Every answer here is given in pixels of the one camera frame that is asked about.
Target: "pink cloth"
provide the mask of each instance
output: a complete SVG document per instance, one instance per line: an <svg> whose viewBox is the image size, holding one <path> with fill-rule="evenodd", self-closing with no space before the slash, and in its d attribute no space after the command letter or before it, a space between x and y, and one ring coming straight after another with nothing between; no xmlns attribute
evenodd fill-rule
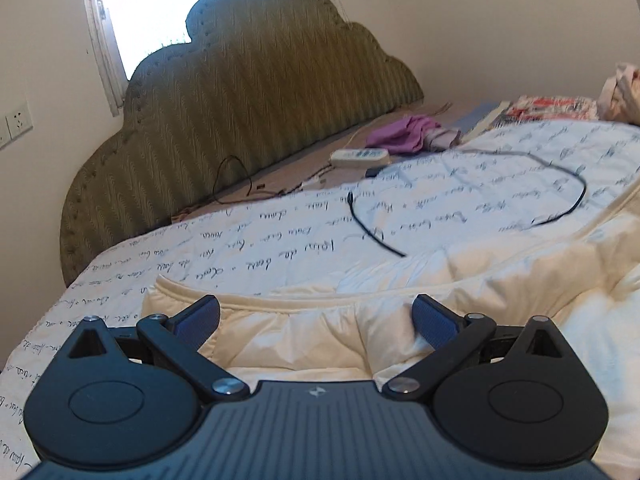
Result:
<svg viewBox="0 0 640 480"><path fill-rule="evenodd" d="M442 152L459 142L459 130L443 128L425 115L414 115L371 132L367 148L385 148L391 155L399 155L420 150Z"/></svg>

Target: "electrical outlet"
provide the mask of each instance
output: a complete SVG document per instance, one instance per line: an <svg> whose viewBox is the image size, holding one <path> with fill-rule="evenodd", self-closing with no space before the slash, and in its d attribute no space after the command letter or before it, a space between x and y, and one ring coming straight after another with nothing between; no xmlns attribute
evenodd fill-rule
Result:
<svg viewBox="0 0 640 480"><path fill-rule="evenodd" d="M11 142L11 136L9 135L9 127L6 125L5 118L0 119L0 148L5 144Z"/></svg>
<svg viewBox="0 0 640 480"><path fill-rule="evenodd" d="M12 139L31 130L33 128L33 121L31 121L29 105L25 102L18 106L13 112L7 115L6 123L9 125L9 133Z"/></svg>

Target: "white bed sheet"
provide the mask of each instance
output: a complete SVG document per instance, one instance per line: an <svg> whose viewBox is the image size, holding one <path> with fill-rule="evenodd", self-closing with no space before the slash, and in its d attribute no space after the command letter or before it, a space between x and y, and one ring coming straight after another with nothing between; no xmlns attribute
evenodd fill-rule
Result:
<svg viewBox="0 0 640 480"><path fill-rule="evenodd" d="M238 206L125 241L92 262L7 361L0 375L0 478L20 476L37 462L22 407L73 327L86 314L110 326L134 324L158 274L217 294L453 285L593 221L635 182L640 166L640 130L619 124L524 124L467 146L532 151L578 171L590 192L570 217L523 231L571 206L580 183L528 158L446 152L396 164L377 179ZM363 222L411 258L398 260L362 235L346 205L349 190Z"/></svg>

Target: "power strip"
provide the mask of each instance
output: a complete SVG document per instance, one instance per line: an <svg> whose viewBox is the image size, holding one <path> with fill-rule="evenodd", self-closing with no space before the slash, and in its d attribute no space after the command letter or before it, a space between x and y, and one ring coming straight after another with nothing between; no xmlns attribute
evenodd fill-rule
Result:
<svg viewBox="0 0 640 480"><path fill-rule="evenodd" d="M331 165L334 168L355 168L368 170L391 164L389 152L383 148L366 148L364 150L336 150L331 154Z"/></svg>

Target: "beige wall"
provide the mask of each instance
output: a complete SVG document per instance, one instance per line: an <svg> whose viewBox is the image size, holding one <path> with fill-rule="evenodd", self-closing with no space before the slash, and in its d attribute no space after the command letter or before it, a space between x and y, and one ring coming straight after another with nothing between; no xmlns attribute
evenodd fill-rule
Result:
<svg viewBox="0 0 640 480"><path fill-rule="evenodd" d="M434 100L595 95L617 60L640 62L635 0L341 1ZM110 115L82 0L0 0L0 27L0 115L26 98L35 124L0 152L2 364L64 291L66 190L122 118Z"/></svg>
<svg viewBox="0 0 640 480"><path fill-rule="evenodd" d="M111 117L82 0L0 0L0 115L28 100L35 127L0 151L0 364L65 290L58 232L80 165Z"/></svg>

